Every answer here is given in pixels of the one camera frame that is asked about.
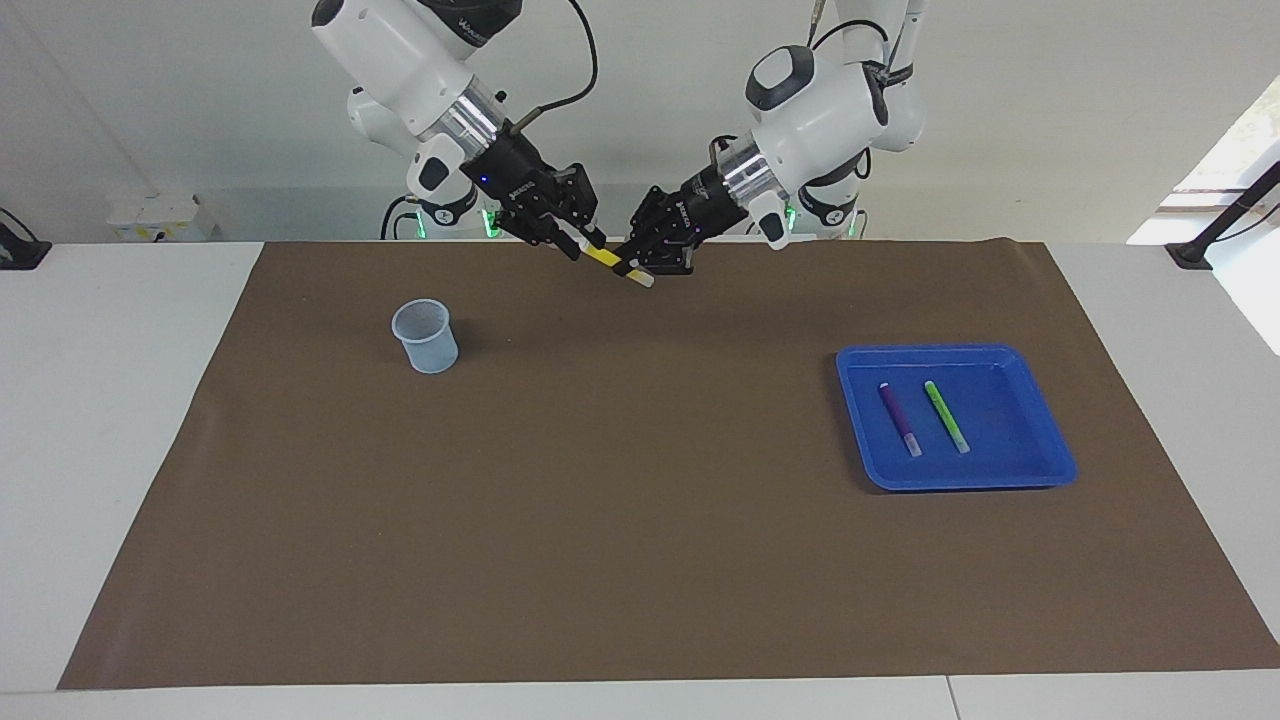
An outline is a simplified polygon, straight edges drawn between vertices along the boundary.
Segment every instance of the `light blue cup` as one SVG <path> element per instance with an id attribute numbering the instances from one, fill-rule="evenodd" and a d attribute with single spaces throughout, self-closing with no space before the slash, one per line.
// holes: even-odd
<path id="1" fill-rule="evenodd" d="M 396 311 L 392 333 L 404 345 L 413 369 L 438 375 L 458 361 L 458 343 L 449 328 L 449 309 L 435 300 L 415 300 Z"/>

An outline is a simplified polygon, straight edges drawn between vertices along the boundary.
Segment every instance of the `brown tablecloth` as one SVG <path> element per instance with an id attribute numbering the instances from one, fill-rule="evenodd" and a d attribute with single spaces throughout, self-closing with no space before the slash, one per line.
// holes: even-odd
<path id="1" fill-rule="evenodd" d="M 1274 667 L 1042 246 L 271 245 L 63 688 Z M 389 332 L 444 300 L 440 377 Z M 849 345 L 1007 342 L 1080 466 L 892 496 Z"/>

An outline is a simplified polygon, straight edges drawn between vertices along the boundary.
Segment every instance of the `white tabletop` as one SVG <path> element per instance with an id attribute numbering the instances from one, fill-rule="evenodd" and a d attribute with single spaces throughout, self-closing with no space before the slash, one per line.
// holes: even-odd
<path id="1" fill-rule="evenodd" d="M 260 250 L 59 246 L 0 274 L 0 717 L 1276 716 L 1280 671 L 52 693 Z M 1160 249 L 1052 251 L 1280 635 L 1280 357 Z"/>

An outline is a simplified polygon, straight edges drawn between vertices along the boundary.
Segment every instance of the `robotic arm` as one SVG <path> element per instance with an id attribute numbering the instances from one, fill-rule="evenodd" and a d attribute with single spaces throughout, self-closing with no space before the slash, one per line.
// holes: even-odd
<path id="1" fill-rule="evenodd" d="M 654 187 L 631 220 L 614 272 L 692 273 L 692 254 L 748 217 L 768 243 L 791 242 L 790 214 L 838 232 L 852 220 L 858 168 L 870 149 L 915 143 L 924 113 L 915 86 L 915 42 L 929 0 L 835 0 L 844 64 L 812 46 L 785 46 L 751 70 L 746 100 L 755 126 L 716 149 L 677 192 Z M 826 0 L 814 12 L 814 29 Z"/>
<path id="2" fill-rule="evenodd" d="M 604 245 L 586 170 L 548 165 L 465 64 L 521 9 L 522 0 L 320 0 L 311 26 L 361 83 L 348 99 L 352 123 L 411 158 L 408 188 L 436 223 L 474 208 L 479 187 L 502 204 L 498 227 L 577 260 L 584 246 L 562 222 L 593 249 Z"/>

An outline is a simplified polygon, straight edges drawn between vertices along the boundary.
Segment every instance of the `yellow marker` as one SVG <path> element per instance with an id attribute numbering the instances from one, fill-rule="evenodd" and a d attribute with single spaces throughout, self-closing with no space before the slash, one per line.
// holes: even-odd
<path id="1" fill-rule="evenodd" d="M 614 254 L 612 250 L 605 250 L 604 247 L 596 247 L 590 242 L 586 243 L 586 254 L 595 261 L 604 265 L 605 268 L 609 268 L 611 270 L 613 268 L 617 268 L 618 263 L 622 261 L 622 258 L 618 258 L 617 254 Z M 640 269 L 635 269 L 627 273 L 627 279 L 634 281 L 644 287 L 653 287 L 654 282 L 653 275 Z"/>

